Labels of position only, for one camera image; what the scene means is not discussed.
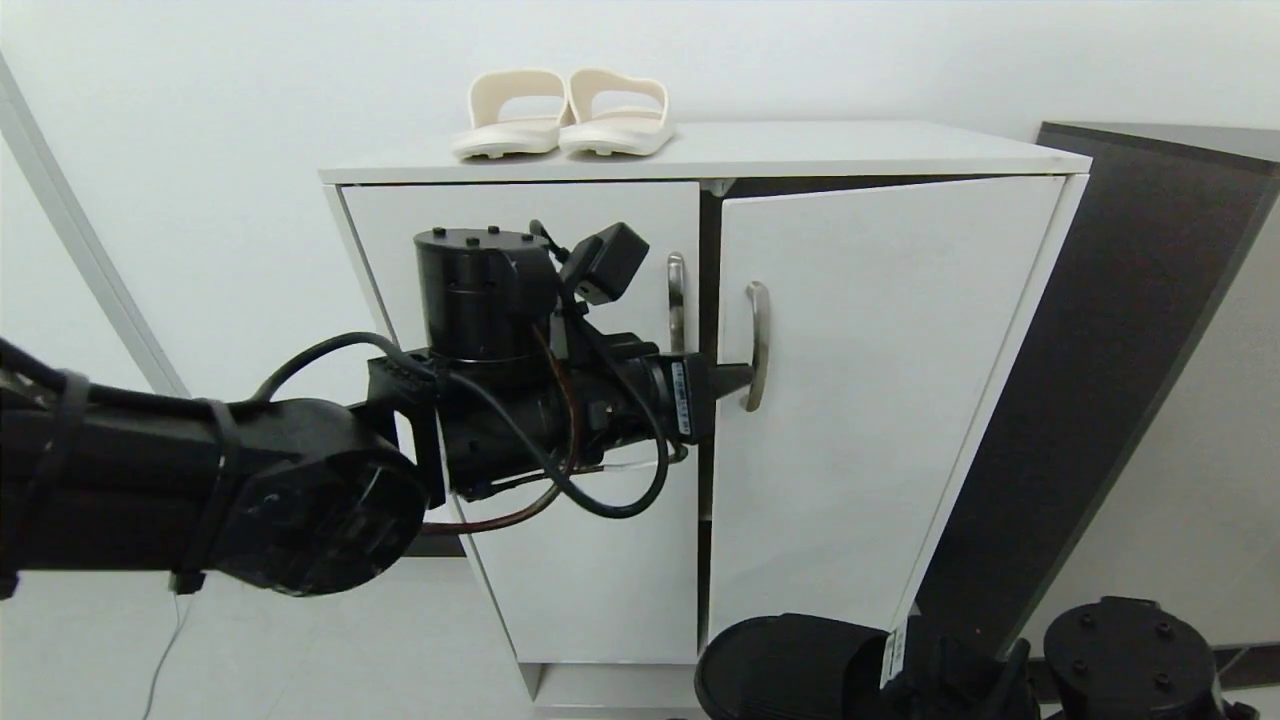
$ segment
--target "dark gray panel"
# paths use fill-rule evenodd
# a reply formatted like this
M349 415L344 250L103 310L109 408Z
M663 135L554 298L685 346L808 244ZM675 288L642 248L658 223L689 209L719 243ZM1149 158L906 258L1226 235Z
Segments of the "dark gray panel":
M1075 546L1280 186L1217 152L1059 128L1039 142L1093 156L1092 178L916 596L986 652Z

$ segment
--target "cabinet door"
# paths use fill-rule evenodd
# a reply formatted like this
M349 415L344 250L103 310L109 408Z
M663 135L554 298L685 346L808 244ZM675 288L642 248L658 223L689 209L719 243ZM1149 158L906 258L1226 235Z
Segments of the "cabinet door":
M616 222L649 242L626 295L593 307L603 332L634 332L671 350L667 256L686 265L686 342L698 347L698 184L558 183L348 187L343 197L388 322L403 347L426 345L413 234L433 225L540 219L561 245ZM618 448L605 462L652 460L652 445ZM480 565L521 662L692 662L698 652L698 456L671 466L658 501L630 520L589 515L561 497L532 520L474 537ZM652 469L579 478L612 503L640 497ZM544 483L462 503L467 520L516 511Z
M721 361L751 360L751 282L771 296L772 346L759 409L718 409L708 637L778 612L900 620L1061 187L724 202Z

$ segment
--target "cabinet top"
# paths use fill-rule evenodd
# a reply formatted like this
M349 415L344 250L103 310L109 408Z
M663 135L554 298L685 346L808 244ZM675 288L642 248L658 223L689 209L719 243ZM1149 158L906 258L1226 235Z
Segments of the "cabinet top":
M649 158L516 155L456 160L434 137L320 170L328 184L704 179L919 174L1070 174L1089 158L915 120L681 123Z

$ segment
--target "black cable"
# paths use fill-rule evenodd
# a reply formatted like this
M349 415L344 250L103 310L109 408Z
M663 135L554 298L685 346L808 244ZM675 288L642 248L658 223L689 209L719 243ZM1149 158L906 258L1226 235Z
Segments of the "black cable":
M568 420L568 442L566 443L564 452L564 471L572 473L573 466L577 464L577 401L573 398L573 387L570 384L568 375L564 373L564 368L561 365L559 359L552 352L550 345L548 345L547 338L543 337L543 332L538 329L538 325L532 327L534 340L543 350L543 355L547 357L547 363L552 369L552 374L556 375L556 384L561 391L561 400L564 402L564 415ZM544 492L538 500L531 502L527 507L503 515L500 518L493 518L490 520L479 520L475 523L422 523L422 528L419 530L421 536L431 534L475 534L475 533L488 533L490 530L500 530L503 528L509 528L512 525L518 525L525 523L550 507L550 503L559 497L559 486L552 484L552 487Z
M613 377L617 378L622 389L626 391L636 406L640 407L640 413L644 415L645 423L653 433L654 445L658 448L658 466L654 469L649 489L640 496L640 500L622 507L622 510L632 512L632 515L639 515L658 500L658 495L662 493L662 488L667 484L667 470L671 464L671 456L667 451L667 434L662 430L662 423L658 421L658 415L653 411L653 407L649 407L649 402L646 402L644 396L640 395L640 391L631 384L631 380L628 380L626 374L622 373L622 368L618 366L617 360L614 360L613 355L609 354L609 348L604 346L604 338L600 336L600 331L591 327L577 310L577 305L571 301L572 296L566 292L562 301L562 305L564 305L564 316L577 325L582 336L586 337L586 342L591 346L591 350L595 351L595 354L600 357L600 361L603 361Z
M376 333L367 333L367 332L346 333L329 338L324 342L316 343L303 350L302 352L289 359L289 361L282 365L280 369L271 373L271 377L269 377L266 382L264 382L262 386L259 387L257 392L255 392L253 396L250 398L250 402L262 402L270 400L271 396L275 395L275 392L280 388L280 386L283 386L289 378L297 374L298 370L301 370L302 368L307 366L308 364L316 361L317 359L335 350L360 343L369 343L376 346L387 355L388 360L390 360L397 366L410 373L425 377L428 379L434 379L442 387L447 387L451 383L457 384L458 387L466 389L471 395L480 398L481 402L488 405L498 415L498 418L503 421L504 425L507 425L511 433L516 436L516 441L518 441L520 445L522 445L525 450L527 450L529 454L538 461L538 464L541 465L543 473L545 473L547 477L550 478L550 480L556 483L561 488L561 491L570 497L570 500L579 503L584 510L589 512L593 512L602 518L611 518L611 519L634 518L640 512L644 512L650 505L653 505L654 500L657 500L658 497L658 493L662 491L662 486L667 479L667 462L668 462L666 436L663 436L657 416L654 416L653 410L649 409L648 404L645 404L644 397L640 396L640 392L636 391L635 387L630 386L626 378L621 377L621 370L618 369L617 364L613 363L613 359L608 356L608 351L599 345L595 346L596 352L603 351L603 359L605 364L611 365L611 370L620 377L620 380L623 383L623 388L627 389L627 392L632 396L632 398L640 405L641 410L646 414L646 419L650 424L650 428L654 429L660 443L660 450L658 451L658 471L654 474L654 482L649 487L649 489L645 491L645 495L639 501L631 505L621 505L621 506L605 505L582 492L581 488L573 484L573 480L571 480L566 473L561 471L561 469L557 466L557 462L550 457L550 455L548 455L545 450L543 450L531 437L529 437L527 433L525 433L525 430L520 427L520 423L517 423L516 419L512 418L511 413L502 404L502 401L498 400L498 397L495 397L492 392L489 392L488 388L476 383L475 380L472 380L466 375L447 373L444 372L443 368L430 368L422 363L419 363L412 357L410 357L394 342Z
M488 389L485 389L484 386L476 383L475 380L472 380L466 375L449 375L448 382L465 388L467 392L475 395L485 405L488 405L498 415L498 418L503 421L503 424L507 425L511 433L516 436L516 439L520 442L520 445L525 446L525 450L527 450L529 454L532 455L535 460L538 460L538 464L543 466L543 471L547 473L547 477L550 478L550 480L561 488L561 492L567 495L570 500L579 503L588 512L591 512L593 515L599 515L600 518L622 520L626 518L635 518L640 512L644 512L650 505L653 505L653 500L657 497L657 493L653 492L652 487L649 488L648 492L645 492L645 497L641 497L639 501L632 502L631 505L605 505L595 500L594 497L586 495L585 492L582 492L581 488L573 484L573 480L571 480L568 475L562 473L559 468L556 466L556 461L552 460L550 455L548 455L545 450L543 450L536 442L534 442L532 438L529 437L527 433L525 433L524 429L521 429L520 423L517 423L516 419L511 416L511 413L507 411L507 407L503 406L502 401L494 397L494 395ZM667 447L666 443L663 443L662 452L659 454L659 460L666 457L667 455L666 451ZM663 470L662 475L664 478L666 469L662 466L659 466L659 469ZM658 489L659 491L662 489L660 482L658 483Z
M61 370L45 365L3 337L0 337L0 366L56 395L61 395L67 389L67 375ZM209 407L196 400L137 392L97 383L90 384L88 401L182 418L206 418L209 415Z
M317 342L311 347L298 352L291 357L284 365L280 365L278 370L270 374L266 380L257 388L250 397L250 402L266 402L288 382L289 378L296 375L298 370L306 368L311 363L329 355L335 350L342 350L343 347L349 347L352 345L372 345L381 350L387 359L394 363L398 368L408 370L410 373L417 374L420 377L434 378L435 373L426 368L422 363L419 363L408 356L398 345L390 341L390 338L383 337L378 333L367 332L353 332L343 333L340 336L332 337L326 341Z

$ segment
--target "black cylinder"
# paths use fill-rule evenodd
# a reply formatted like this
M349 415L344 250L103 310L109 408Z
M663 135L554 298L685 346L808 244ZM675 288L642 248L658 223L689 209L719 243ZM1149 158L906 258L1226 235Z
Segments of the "black cylinder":
M1069 720L1222 720L1213 652L1151 601L1103 597L1059 615L1044 633Z
M540 354L529 325L538 324L545 334L549 318L516 322L511 314L520 278L509 254L544 249L545 240L495 227L435 228L417 234L413 245L434 355L461 363L518 364Z

